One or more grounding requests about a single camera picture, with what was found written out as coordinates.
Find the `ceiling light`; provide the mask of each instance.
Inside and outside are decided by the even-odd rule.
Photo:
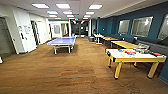
[[[94,12],[86,12],[86,14],[90,14],[90,15],[92,15],[92,14],[94,14]]]
[[[58,14],[56,11],[47,11],[49,14]]]
[[[56,15],[49,15],[49,17],[57,17]]]
[[[102,5],[91,5],[89,9],[100,9]]]
[[[83,19],[88,19],[88,18],[83,18]]]
[[[71,11],[64,11],[63,13],[64,13],[64,14],[72,14]]]
[[[67,17],[74,17],[73,15],[67,15]]]
[[[45,4],[32,4],[33,6],[37,7],[37,8],[49,8],[47,5]]]
[[[85,15],[84,18],[88,18],[88,17],[91,17],[90,15]]]
[[[61,19],[61,18],[55,18],[55,19]]]
[[[70,8],[70,6],[68,4],[56,4],[58,6],[58,8],[61,8],[61,9],[68,9]]]

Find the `ceiling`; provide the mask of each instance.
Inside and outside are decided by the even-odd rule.
[[[106,18],[109,16],[121,15],[166,1],[168,0],[0,0],[0,4],[15,6],[30,13],[47,17],[48,19],[54,18],[49,17],[47,11],[57,11],[58,17],[61,17],[62,20],[68,20],[67,16],[63,14],[64,11],[72,11],[75,18],[78,19],[82,19],[86,12],[95,12],[93,15],[91,15],[90,19],[98,17]],[[49,8],[38,9],[32,6],[34,3],[44,3],[49,6]],[[59,9],[56,4],[69,4],[70,9]],[[101,4],[102,8],[99,10],[89,10],[89,6],[92,4]]]

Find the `ping pong table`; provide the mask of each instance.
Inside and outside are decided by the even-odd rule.
[[[47,45],[54,45],[55,54],[57,49],[62,47],[68,47],[69,53],[73,49],[76,37],[59,37],[47,43]]]

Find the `white table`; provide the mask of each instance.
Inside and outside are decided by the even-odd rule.
[[[104,37],[104,36],[101,35],[101,34],[94,34],[94,36],[97,38],[97,43],[96,43],[96,44],[102,44],[102,43],[100,43],[99,38],[100,38],[100,37]]]
[[[121,70],[121,66],[123,62],[134,62],[134,66],[137,66],[138,62],[150,62],[153,63],[152,67],[148,73],[148,78],[152,78],[156,68],[159,64],[159,62],[165,62],[166,60],[166,56],[162,55],[162,56],[154,56],[151,54],[141,54],[136,52],[135,54],[127,54],[124,51],[132,51],[134,52],[134,50],[132,49],[106,49],[106,54],[109,56],[109,63],[108,63],[108,67],[111,67],[111,61],[112,62],[116,62],[118,63],[117,67],[116,67],[116,71],[115,71],[115,79],[119,78],[119,74],[120,74],[120,70]]]

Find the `red object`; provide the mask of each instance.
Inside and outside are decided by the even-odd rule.
[[[161,55],[161,54],[159,54],[159,53],[154,53],[154,52],[153,52],[153,54],[154,54],[154,55],[157,55],[157,56],[162,56],[162,55]]]

